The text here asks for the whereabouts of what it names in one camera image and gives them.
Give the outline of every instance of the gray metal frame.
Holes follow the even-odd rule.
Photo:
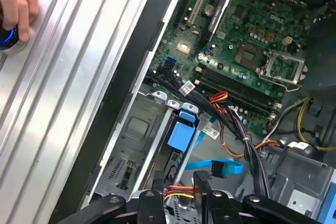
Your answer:
[[[40,0],[26,47],[1,55],[1,223],[48,222],[145,3]]]

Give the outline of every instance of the black cable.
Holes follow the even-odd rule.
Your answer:
[[[181,101],[194,103],[202,111],[205,111],[211,116],[217,118],[244,144],[244,159],[249,162],[249,168],[254,178],[255,193],[269,198],[270,188],[267,174],[258,151],[253,145],[250,136],[247,134],[238,114],[226,103],[221,103],[221,105],[227,114],[221,114],[208,100],[204,98],[203,95],[198,93],[196,90],[192,90],[184,97],[179,92],[182,85],[176,80],[172,71],[170,69],[161,69],[161,71],[165,74],[164,76],[161,76],[161,78],[151,72],[149,72],[148,76],[172,92]]]

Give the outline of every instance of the wire bundle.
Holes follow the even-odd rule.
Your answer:
[[[164,75],[164,78],[158,77],[151,72],[148,76],[154,79],[158,84],[167,88],[181,101],[194,103],[200,110],[206,111],[208,114],[217,118],[223,126],[222,128],[228,128],[236,136],[236,138],[244,144],[244,159],[249,162],[250,171],[254,178],[255,193],[269,198],[270,189],[267,174],[260,160],[259,154],[252,143],[251,137],[247,134],[237,112],[229,107],[225,102],[228,97],[228,93],[221,92],[220,94],[210,97],[209,101],[196,90],[192,90],[189,94],[183,96],[178,91],[182,85],[176,80],[171,69],[163,68],[161,69],[161,73]]]
[[[169,190],[164,195],[164,200],[172,196],[183,196],[186,198],[194,198],[194,188],[192,186],[169,186]]]

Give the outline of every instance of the connector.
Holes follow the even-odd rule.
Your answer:
[[[286,38],[282,40],[282,44],[285,46],[289,46],[290,44],[292,44],[292,42],[293,42],[293,38],[289,36],[287,36]]]

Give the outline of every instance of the blue connector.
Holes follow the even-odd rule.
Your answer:
[[[196,131],[197,116],[189,111],[180,110],[179,117],[190,124],[176,122],[167,144],[177,150],[185,152]]]
[[[223,168],[222,170],[222,175],[227,176],[230,174],[240,174],[244,171],[244,166],[241,163],[227,160],[224,158],[218,158],[218,159],[209,159],[209,160],[204,160],[204,161],[199,161],[199,162],[194,162],[194,163],[189,163],[186,166],[186,170],[192,170],[192,169],[200,169],[208,166],[212,166],[212,161],[219,161],[222,163],[226,163],[227,166]]]

